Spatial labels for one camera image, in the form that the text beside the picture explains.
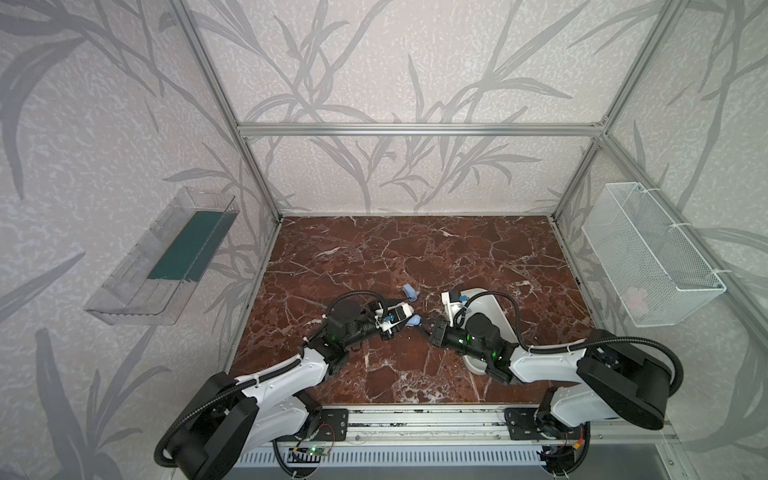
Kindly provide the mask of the blue stapler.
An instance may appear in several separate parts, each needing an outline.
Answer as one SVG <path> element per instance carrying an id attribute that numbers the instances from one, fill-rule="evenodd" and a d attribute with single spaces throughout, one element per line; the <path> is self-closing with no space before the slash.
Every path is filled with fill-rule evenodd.
<path id="1" fill-rule="evenodd" d="M 410 284 L 403 285 L 402 291 L 409 302 L 415 302 L 419 297 L 419 292 Z"/>
<path id="2" fill-rule="evenodd" d="M 416 327 L 422 324 L 422 317 L 407 302 L 401 302 L 388 310 L 382 321 L 384 331 L 400 330 L 404 327 Z"/>

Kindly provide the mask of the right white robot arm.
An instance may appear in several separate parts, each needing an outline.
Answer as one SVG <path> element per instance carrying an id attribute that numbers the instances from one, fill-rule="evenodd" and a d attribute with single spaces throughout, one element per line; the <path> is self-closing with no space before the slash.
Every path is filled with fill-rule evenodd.
<path id="1" fill-rule="evenodd" d="M 612 418 L 660 430 L 667 402 L 684 379 L 682 362 L 670 348 L 602 329 L 569 344 L 525 348 L 475 314 L 464 328 L 434 320 L 426 337 L 435 347 L 480 361 L 484 374 L 503 385 L 565 382 L 547 390 L 538 407 L 539 423 L 555 430 Z"/>

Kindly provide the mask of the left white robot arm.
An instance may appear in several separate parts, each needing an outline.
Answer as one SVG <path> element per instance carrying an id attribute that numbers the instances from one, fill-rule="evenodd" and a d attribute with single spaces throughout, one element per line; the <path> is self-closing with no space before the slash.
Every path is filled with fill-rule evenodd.
<path id="1" fill-rule="evenodd" d="M 406 303 L 380 307 L 343 300 L 325 313 L 296 355 L 254 374 L 212 375 L 161 436 L 155 463 L 188 479 L 222 479 L 242 453 L 313 433 L 322 408 L 307 389 L 343 369 L 353 346 L 373 335 L 392 337 L 413 314 Z"/>

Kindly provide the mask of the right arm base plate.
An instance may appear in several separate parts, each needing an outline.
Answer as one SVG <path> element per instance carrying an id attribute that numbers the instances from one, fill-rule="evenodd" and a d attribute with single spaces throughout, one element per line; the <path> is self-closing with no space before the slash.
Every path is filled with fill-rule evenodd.
<path id="1" fill-rule="evenodd" d="M 559 437 L 543 430 L 537 423 L 535 407 L 508 407 L 504 409 L 504 423 L 511 440 L 545 441 Z"/>

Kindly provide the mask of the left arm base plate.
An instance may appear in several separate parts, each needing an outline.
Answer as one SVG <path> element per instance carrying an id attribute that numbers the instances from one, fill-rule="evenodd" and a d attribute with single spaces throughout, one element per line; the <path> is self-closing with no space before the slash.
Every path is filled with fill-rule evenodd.
<path id="1" fill-rule="evenodd" d="M 296 439 L 339 442 L 347 437 L 350 411 L 346 408 L 322 408 L 309 413 L 295 434 Z"/>

